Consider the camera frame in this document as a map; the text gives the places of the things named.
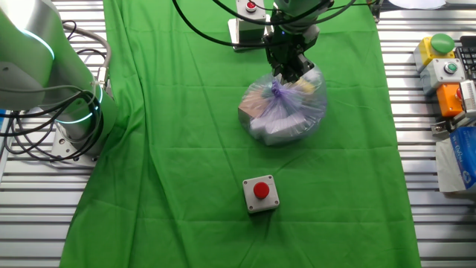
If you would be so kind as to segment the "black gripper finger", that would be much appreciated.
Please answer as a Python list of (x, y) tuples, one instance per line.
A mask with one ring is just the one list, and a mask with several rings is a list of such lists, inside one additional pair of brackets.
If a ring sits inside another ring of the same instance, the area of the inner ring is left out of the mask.
[(303, 75), (305, 75), (314, 67), (315, 64), (307, 59), (303, 54), (297, 55), (297, 57), (292, 61), (292, 82), (298, 81)]
[(273, 62), (273, 75), (280, 77), (284, 83), (292, 81), (292, 66), (289, 61), (275, 60)]

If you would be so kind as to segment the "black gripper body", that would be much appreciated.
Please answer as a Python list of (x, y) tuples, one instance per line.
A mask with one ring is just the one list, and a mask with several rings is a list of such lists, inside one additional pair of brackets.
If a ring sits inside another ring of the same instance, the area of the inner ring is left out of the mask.
[(286, 32), (280, 26), (274, 26), (274, 30), (264, 37), (267, 60), (270, 63), (290, 62), (314, 46), (319, 33), (317, 25), (311, 25), (300, 33)]

